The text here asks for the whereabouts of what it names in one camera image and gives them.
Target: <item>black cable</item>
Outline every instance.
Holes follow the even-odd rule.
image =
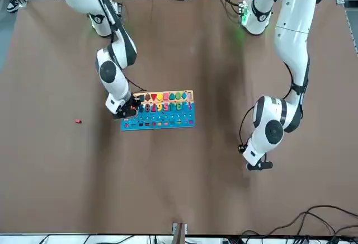
[[[260,235],[259,233],[257,233],[257,232],[254,231],[254,230],[245,230],[244,232],[241,233],[241,235],[245,235],[245,234],[248,233],[248,232],[254,233],[254,234],[257,235],[257,236]]]
[[[86,244],[87,243],[87,241],[88,241],[88,239],[91,237],[92,235],[89,235],[87,238],[86,238],[86,240],[84,241],[84,243],[83,244]]]
[[[334,243],[334,240],[335,238],[337,237],[338,233],[340,231],[343,231],[343,230],[346,230],[346,229],[349,229],[349,228],[358,228],[358,224],[353,224],[351,226],[344,226],[344,227],[341,227],[340,229],[338,229],[335,233],[335,235],[332,237],[332,240],[331,240],[331,243]]]
[[[45,238],[43,238],[39,244],[43,244],[45,242],[45,240],[47,240],[50,237],[50,235],[48,234]]]
[[[231,4],[232,6],[236,6],[236,7],[239,7],[239,5],[237,3],[234,3],[230,0],[225,0],[227,3]]]
[[[288,224],[285,224],[284,226],[278,226],[276,227],[275,229],[273,229],[271,232],[269,232],[268,234],[264,235],[264,236],[251,236],[250,238],[266,238],[270,235],[272,235],[274,232],[276,232],[277,230],[280,230],[280,229],[284,229],[284,228],[287,228],[287,227],[290,227],[292,226],[302,215],[312,215],[314,217],[316,217],[315,214],[312,214],[310,212],[308,212],[308,210],[306,212],[301,212],[299,213],[296,218],[293,219],[292,222],[288,223]]]
[[[302,218],[302,221],[301,221],[301,224],[300,224],[300,227],[299,227],[299,230],[298,230],[298,233],[297,235],[301,232],[302,228],[303,228],[303,224],[305,222],[305,219],[307,217],[307,215],[311,215],[312,217],[315,217],[317,218],[318,220],[320,220],[324,225],[327,226],[328,230],[331,229],[334,233],[333,237],[332,237],[332,244],[333,244],[333,240],[335,239],[335,237],[337,236],[337,234],[340,232],[340,231],[343,231],[345,229],[349,229],[349,228],[358,228],[358,225],[351,225],[351,226],[345,226],[345,227],[342,227],[338,230],[335,231],[335,229],[328,223],[326,222],[324,219],[322,219],[321,217],[319,217],[318,215],[314,214],[314,213],[311,213],[310,210],[312,209],[317,209],[317,208],[332,208],[332,209],[337,209],[337,210],[340,210],[346,214],[349,214],[351,216],[354,216],[356,218],[358,218],[358,214],[356,213],[353,213],[353,212],[349,212],[348,210],[345,210],[345,209],[342,209],[342,208],[339,208],[339,207],[336,207],[336,206],[333,206],[333,205],[316,205],[316,206],[312,206],[310,207],[307,211],[305,212],[301,212],[299,213],[290,223],[284,225],[284,226],[279,226],[279,227],[276,227],[275,229],[273,229],[271,232],[269,232],[268,234],[264,235],[264,236],[260,236],[257,232],[255,231],[252,231],[252,230],[246,230],[243,232],[244,233],[247,233],[247,232],[253,232],[254,234],[257,234],[256,236],[248,236],[245,244],[247,244],[247,242],[249,241],[250,238],[266,238],[270,235],[272,235],[274,232],[276,232],[277,230],[280,230],[280,229],[284,229],[284,228],[287,228],[287,227],[290,227],[292,226],[302,215],[303,215],[303,218]],[[293,242],[293,244],[299,244],[300,242],[302,242],[302,239],[295,239],[295,241]]]
[[[355,214],[355,213],[353,213],[353,212],[349,212],[348,210],[345,210],[345,209],[342,209],[342,208],[340,208],[340,207],[336,207],[336,206],[333,206],[333,205],[316,205],[316,206],[313,206],[313,207],[310,207],[308,210],[307,210],[307,212],[309,212],[310,210],[312,210],[312,209],[318,209],[318,208],[332,208],[332,209],[337,209],[337,210],[340,210],[340,211],[342,211],[342,212],[344,212],[344,213],[346,213],[346,214],[349,214],[349,215],[351,215],[351,216],[354,216],[354,217],[356,217],[356,218],[358,218],[358,214]],[[297,234],[299,234],[300,232],[301,232],[301,230],[302,230],[302,227],[303,227],[303,223],[304,223],[304,221],[305,221],[305,219],[306,219],[306,214],[303,216],[303,218],[302,218],[302,226],[299,228],[299,230],[297,231]]]
[[[225,13],[226,13],[226,16],[228,17],[228,19],[231,21],[231,22],[233,22],[235,25],[237,25],[237,23],[238,22],[236,22],[236,21],[234,21],[233,19],[232,19],[232,17],[236,17],[236,16],[234,16],[234,15],[231,15],[230,13],[229,13],[229,11],[228,11],[228,9],[226,8],[226,0],[219,0],[220,1],[220,3],[222,4],[222,6],[224,7],[224,10],[225,10]]]
[[[255,106],[252,106],[246,113],[245,113],[245,116],[244,118],[242,119],[241,121],[241,125],[240,125],[240,129],[239,129],[239,137],[240,137],[240,141],[241,141],[241,144],[244,145],[244,143],[242,142],[242,138],[241,138],[241,129],[242,129],[242,125],[244,123],[244,120],[246,118],[246,116],[248,115],[248,113],[254,108]]]
[[[293,75],[292,75],[292,72],[291,72],[291,70],[290,70],[289,66],[287,66],[287,64],[286,64],[286,63],[284,63],[284,64],[285,64],[285,66],[286,66],[287,70],[288,70],[288,71],[289,71],[289,73],[290,73],[290,77],[291,77],[291,84],[292,84],[292,83],[293,83]],[[290,89],[289,89],[289,91],[287,92],[286,96],[284,96],[284,97],[282,98],[283,100],[284,100],[284,99],[286,99],[286,98],[288,97],[288,95],[290,94],[291,90],[292,90],[292,88],[290,87]]]
[[[119,242],[114,242],[114,243],[113,242],[100,242],[100,243],[97,243],[97,244],[121,244],[121,243],[127,241],[128,239],[130,239],[132,237],[135,237],[135,236],[129,236],[129,237],[127,237],[127,238],[125,238],[125,239],[123,239],[123,240],[121,240]]]
[[[326,226],[326,228],[328,229],[329,233],[331,233],[331,231],[330,231],[329,229],[331,229],[331,230],[333,231],[333,234],[336,233],[335,229],[334,229],[328,222],[326,222],[324,219],[322,219],[322,218],[319,217],[318,215],[316,215],[316,214],[314,214],[314,213],[312,213],[312,212],[310,212],[310,211],[307,210],[306,213],[304,214],[304,218],[302,218],[301,225],[300,225],[300,227],[299,227],[299,230],[298,230],[298,232],[297,232],[297,235],[299,235],[300,232],[301,232],[301,230],[302,230],[302,227],[303,227],[303,224],[304,224],[304,221],[305,221],[305,216],[306,216],[307,214],[309,214],[309,215],[311,215],[311,216],[317,218],[318,220],[320,220],[320,221]]]

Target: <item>table surface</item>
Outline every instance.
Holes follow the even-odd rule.
[[[273,47],[279,8],[251,36],[219,0],[124,0],[138,48],[126,75],[149,91],[194,90],[196,126],[121,132],[94,65],[110,40],[62,0],[30,0],[0,75],[0,231],[170,234],[185,222],[191,234],[265,234],[316,204],[358,212],[358,58],[335,0],[312,24],[301,126],[268,154],[271,170],[247,172],[237,151],[247,109],[289,88]],[[245,139],[252,128],[248,118]],[[309,218],[302,234],[328,232]]]

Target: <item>number puzzle board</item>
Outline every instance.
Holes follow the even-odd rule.
[[[140,99],[138,115],[122,119],[121,130],[189,128],[195,125],[192,90],[133,94]]]

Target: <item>colorful shape block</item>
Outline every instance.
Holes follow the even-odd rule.
[[[169,104],[169,111],[173,111],[175,109],[175,104],[174,103],[170,103]]]
[[[189,128],[195,125],[192,90],[138,92],[134,97],[140,101],[137,116],[121,119],[123,131]]]

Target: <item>cable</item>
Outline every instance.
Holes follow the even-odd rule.
[[[92,235],[89,235],[89,236],[86,238],[86,240],[84,241],[83,244],[86,244],[86,243],[87,243],[87,240],[88,240],[91,236],[92,236]]]
[[[231,4],[232,6],[236,6],[236,7],[239,7],[239,5],[237,3],[234,3],[230,0],[225,0],[227,3]]]
[[[128,239],[130,239],[132,237],[135,237],[135,236],[129,236],[129,237],[127,237],[127,238],[125,238],[125,239],[123,239],[123,240],[121,240],[119,242],[115,242],[115,243],[113,243],[113,242],[100,242],[100,243],[97,243],[97,244],[121,244],[121,243],[127,241]]]
[[[320,221],[326,226],[326,228],[328,229],[329,233],[331,233],[331,231],[330,231],[329,229],[331,229],[331,230],[333,231],[333,234],[336,233],[335,229],[334,229],[328,222],[326,222],[324,219],[322,219],[322,218],[319,217],[318,215],[316,215],[316,214],[314,214],[314,213],[312,213],[312,212],[309,212],[309,211],[307,210],[306,213],[304,214],[304,217],[302,218],[301,225],[300,225],[300,227],[299,227],[299,229],[298,229],[297,235],[299,235],[300,232],[301,232],[301,230],[302,230],[302,227],[303,227],[303,224],[304,224],[304,221],[305,221],[305,216],[306,216],[307,214],[309,214],[309,215],[311,215],[311,216],[317,218],[318,220],[320,220]]]
[[[341,227],[340,229],[338,229],[335,233],[335,235],[332,237],[332,240],[331,240],[331,243],[334,243],[334,239],[337,237],[338,233],[340,231],[343,231],[343,230],[346,230],[346,229],[349,229],[349,228],[358,228],[358,224],[353,224],[351,226],[344,226],[344,227]]]
[[[268,237],[268,236],[270,236],[270,235],[272,235],[274,232],[276,232],[277,230],[280,230],[280,229],[284,229],[284,228],[287,228],[287,227],[290,227],[290,226],[292,226],[303,214],[305,214],[305,215],[312,215],[312,216],[314,216],[314,217],[317,217],[315,214],[313,214],[313,213],[310,213],[310,212],[308,212],[308,210],[306,211],[306,212],[301,212],[301,213],[299,213],[297,216],[296,216],[296,218],[294,218],[293,219],[293,221],[292,222],[290,222],[290,223],[288,223],[288,224],[286,224],[286,225],[284,225],[284,226],[279,226],[279,227],[276,227],[275,229],[273,229],[270,233],[268,233],[268,234],[266,234],[266,235],[264,235],[264,236],[251,236],[250,238],[266,238],[266,237]],[[322,218],[319,218],[319,220],[321,221],[321,222],[323,222],[324,224],[328,224],[326,221],[324,221]]]
[[[48,234],[45,238],[43,238],[43,240],[40,241],[39,244],[43,244],[45,242],[46,239],[48,239],[50,237],[50,235]]]
[[[289,68],[289,66],[286,64],[286,63],[284,63],[285,64],[285,66],[286,66],[286,68],[287,68],[287,70],[289,71],[289,73],[290,73],[290,77],[291,77],[291,84],[293,83],[293,75],[292,75],[292,72],[291,72],[291,70],[290,70],[290,68]],[[288,96],[289,96],[289,94],[290,94],[290,92],[291,92],[291,90],[292,90],[292,87],[290,87],[290,89],[289,89],[289,91],[287,92],[287,94],[282,98],[283,100],[284,99],[286,99]]]
[[[345,209],[342,209],[342,208],[340,208],[340,207],[336,207],[336,206],[333,206],[333,205],[316,205],[316,206],[313,206],[313,207],[310,207],[308,210],[307,210],[307,212],[309,212],[310,210],[312,210],[312,209],[318,209],[318,208],[332,208],[332,209],[337,209],[337,210],[340,210],[340,211],[342,211],[342,212],[344,212],[344,213],[347,213],[347,214],[349,214],[349,215],[351,215],[351,216],[354,216],[354,217],[356,217],[356,218],[358,218],[358,214],[355,214],[355,213],[353,213],[353,212],[349,212],[348,210],[345,210]],[[303,223],[304,223],[304,221],[305,221],[305,219],[306,219],[306,214],[303,216],[303,218],[302,218],[302,226],[299,228],[299,230],[297,231],[297,234],[300,234],[300,232],[301,232],[301,230],[302,230],[302,227],[303,227]]]
[[[245,116],[244,116],[244,118],[243,118],[242,121],[241,121],[240,129],[239,129],[239,137],[240,137],[240,141],[241,141],[241,144],[242,144],[242,145],[244,145],[244,143],[242,142],[242,138],[241,138],[242,125],[243,125],[243,123],[244,123],[244,120],[245,120],[246,116],[248,115],[248,113],[249,113],[254,107],[255,107],[255,106],[252,106],[252,107],[245,113]]]

